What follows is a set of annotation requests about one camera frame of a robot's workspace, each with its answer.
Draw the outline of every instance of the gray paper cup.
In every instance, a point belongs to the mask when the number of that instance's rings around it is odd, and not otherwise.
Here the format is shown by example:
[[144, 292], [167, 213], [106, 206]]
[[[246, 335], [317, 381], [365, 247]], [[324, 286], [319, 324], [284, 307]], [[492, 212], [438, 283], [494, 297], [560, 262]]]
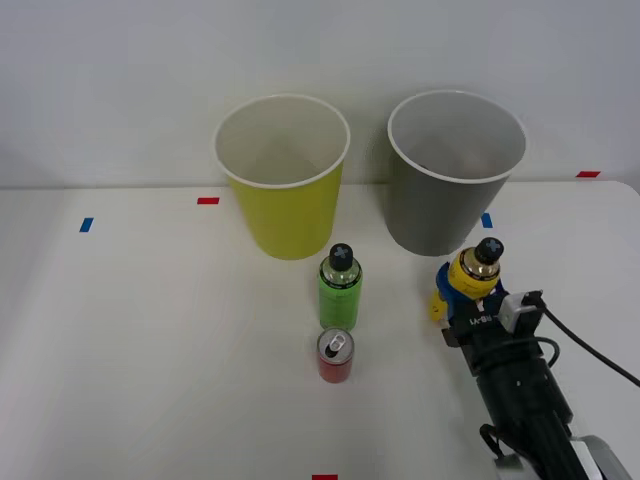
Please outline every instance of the gray paper cup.
[[455, 90], [406, 99], [387, 131], [393, 146], [387, 228], [418, 255], [459, 248], [526, 149], [524, 128], [512, 114]]

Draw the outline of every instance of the cup rim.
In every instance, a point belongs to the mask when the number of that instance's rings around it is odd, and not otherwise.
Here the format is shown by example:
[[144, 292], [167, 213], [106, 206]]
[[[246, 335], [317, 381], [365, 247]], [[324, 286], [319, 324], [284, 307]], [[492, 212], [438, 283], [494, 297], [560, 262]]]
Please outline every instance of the cup rim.
[[[308, 100], [308, 101], [320, 104], [323, 107], [328, 108], [333, 113], [335, 113], [336, 116], [342, 122], [342, 125], [344, 126], [345, 132], [347, 134], [344, 149], [342, 150], [342, 153], [338, 156], [338, 159], [334, 163], [332, 163], [328, 168], [320, 172], [318, 175], [315, 175], [311, 178], [307, 178], [305, 180], [301, 180], [299, 182], [283, 183], [279, 185], [272, 185], [268, 183], [258, 183], [258, 182], [252, 182], [251, 180], [247, 180], [245, 178], [242, 178], [236, 175], [226, 167], [226, 165], [222, 162], [222, 160], [220, 160], [220, 157], [218, 156], [218, 149], [217, 149], [218, 136], [220, 134], [220, 130], [222, 129], [222, 126], [227, 122], [227, 120], [229, 120], [234, 114], [236, 114], [237, 112], [239, 112], [240, 110], [246, 107], [249, 107], [255, 103], [264, 102], [266, 100], [271, 100], [274, 98], [296, 98], [299, 100]], [[242, 183], [244, 185], [248, 185], [250, 187], [255, 187], [255, 188], [260, 188], [265, 190], [285, 190], [285, 189], [297, 188], [297, 187], [303, 187], [305, 185], [309, 185], [329, 175], [336, 168], [338, 168], [340, 164], [342, 164], [345, 156], [347, 155], [347, 151], [349, 150], [349, 145], [351, 145], [351, 130], [349, 129], [349, 124], [347, 123], [347, 120], [344, 118], [342, 113], [340, 113], [340, 111], [337, 108], [335, 108], [333, 105], [325, 102], [324, 100], [320, 100], [319, 98], [311, 97], [309, 95], [303, 95], [299, 93], [276, 93], [273, 95], [265, 95], [262, 97], [253, 98], [247, 102], [244, 102], [238, 105], [236, 108], [234, 108], [229, 113], [227, 113], [222, 119], [222, 121], [218, 124], [215, 131], [213, 132], [213, 136], [211, 138], [211, 143], [210, 143], [210, 150], [211, 150], [211, 155], [216, 160], [216, 162], [218, 163], [218, 166], [222, 169], [225, 175], [234, 179], [235, 181]]]
[[[415, 100], [416, 98], [420, 98], [420, 97], [425, 97], [427, 95], [437, 95], [437, 94], [442, 94], [442, 93], [455, 93], [458, 95], [465, 95], [465, 96], [469, 96], [469, 97], [475, 97], [478, 98], [480, 100], [483, 100], [485, 102], [488, 102], [494, 106], [496, 106], [497, 108], [499, 108], [500, 110], [504, 111], [507, 115], [509, 115], [510, 117], [512, 117], [516, 123], [518, 124], [518, 128], [520, 128], [520, 131], [522, 132], [522, 136], [524, 137], [524, 150], [522, 152], [522, 157], [520, 158], [520, 160], [518, 160], [516, 162], [516, 164], [511, 167], [509, 170], [502, 172], [499, 175], [494, 175], [493, 177], [485, 177], [485, 178], [457, 178], [457, 177], [449, 177], [447, 175], [442, 175], [440, 173], [436, 173], [436, 172], [432, 172], [431, 170], [423, 167], [422, 165], [417, 164], [416, 162], [414, 162], [413, 160], [411, 160], [409, 157], [407, 157], [402, 150], [400, 149], [400, 147], [398, 147], [398, 145], [396, 144], [395, 139], [393, 138], [393, 134], [391, 132], [391, 126], [393, 124], [393, 119], [395, 118], [396, 114], [400, 111], [400, 109], [402, 109], [402, 107], [404, 105], [406, 105], [407, 103]], [[438, 90], [429, 90], [427, 92], [422, 92], [422, 93], [418, 93], [417, 95], [413, 95], [411, 97], [405, 98], [402, 102], [400, 102], [396, 108], [393, 109], [393, 112], [391, 112], [391, 116], [389, 117], [389, 121], [387, 122], [387, 137], [389, 137], [389, 141], [391, 142], [391, 146], [393, 147], [393, 150], [400, 156], [400, 158], [402, 158], [402, 160], [404, 160], [406, 163], [408, 163], [409, 165], [411, 165], [413, 168], [415, 168], [416, 170], [429, 175], [430, 177], [433, 178], [437, 178], [438, 180], [444, 180], [445, 182], [451, 182], [451, 183], [462, 183], [462, 184], [482, 184], [482, 183], [491, 183], [491, 182], [495, 182], [497, 180], [502, 180], [503, 178], [508, 177], [509, 175], [511, 175], [511, 173], [513, 172], [513, 170], [520, 165], [520, 162], [522, 161], [522, 158], [524, 158], [525, 153], [527, 152], [527, 148], [528, 148], [528, 141], [527, 141], [527, 130], [525, 129], [523, 123], [520, 121], [520, 119], [514, 115], [513, 113], [511, 113], [507, 108], [503, 107], [501, 104], [499, 104], [498, 102], [491, 100], [490, 98], [484, 97], [482, 95], [478, 95], [477, 93], [472, 93], [472, 92], [467, 92], [465, 90], [457, 90], [457, 89], [438, 89]]]

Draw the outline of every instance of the green bottle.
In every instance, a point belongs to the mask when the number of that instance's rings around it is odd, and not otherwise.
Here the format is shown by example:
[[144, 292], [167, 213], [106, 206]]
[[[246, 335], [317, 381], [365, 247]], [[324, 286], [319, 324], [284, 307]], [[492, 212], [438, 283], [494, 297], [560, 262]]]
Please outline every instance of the green bottle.
[[351, 330], [356, 325], [362, 269], [346, 243], [337, 243], [320, 264], [320, 325]]

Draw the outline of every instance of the green label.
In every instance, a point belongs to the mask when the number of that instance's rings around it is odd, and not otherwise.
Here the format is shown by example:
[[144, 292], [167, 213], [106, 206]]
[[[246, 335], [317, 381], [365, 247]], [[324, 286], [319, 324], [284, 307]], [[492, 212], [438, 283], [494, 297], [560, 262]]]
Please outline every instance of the green label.
[[349, 288], [332, 288], [319, 274], [318, 285], [320, 287], [320, 325], [323, 328], [351, 330], [358, 316], [362, 273], [358, 281]]

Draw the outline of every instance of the blue tape marker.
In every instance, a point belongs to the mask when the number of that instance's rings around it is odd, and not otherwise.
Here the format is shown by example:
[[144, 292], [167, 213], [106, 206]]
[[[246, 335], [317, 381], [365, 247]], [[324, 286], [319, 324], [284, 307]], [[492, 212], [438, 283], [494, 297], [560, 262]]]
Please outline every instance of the blue tape marker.
[[91, 224], [93, 223], [93, 217], [87, 217], [82, 221], [82, 226], [80, 227], [80, 233], [87, 233], [91, 228]]
[[493, 228], [493, 222], [491, 221], [491, 215], [487, 212], [482, 214], [482, 226], [484, 228]]

